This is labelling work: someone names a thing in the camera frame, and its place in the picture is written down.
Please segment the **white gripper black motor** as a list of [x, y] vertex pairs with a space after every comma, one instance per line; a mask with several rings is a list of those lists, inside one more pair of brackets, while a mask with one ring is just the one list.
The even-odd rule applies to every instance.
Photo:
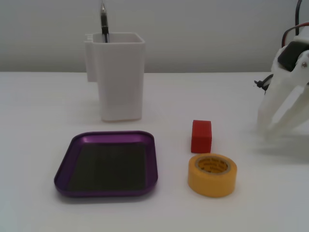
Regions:
[[[297, 29], [300, 30], [299, 34], [287, 43], [288, 34]], [[309, 119], [308, 25], [296, 25], [284, 32], [271, 72], [263, 81], [257, 81], [257, 87], [265, 91], [258, 109], [257, 127], [258, 131], [266, 134], [268, 138], [289, 132]], [[273, 116], [296, 87], [303, 87], [303, 92], [279, 121], [271, 126]]]

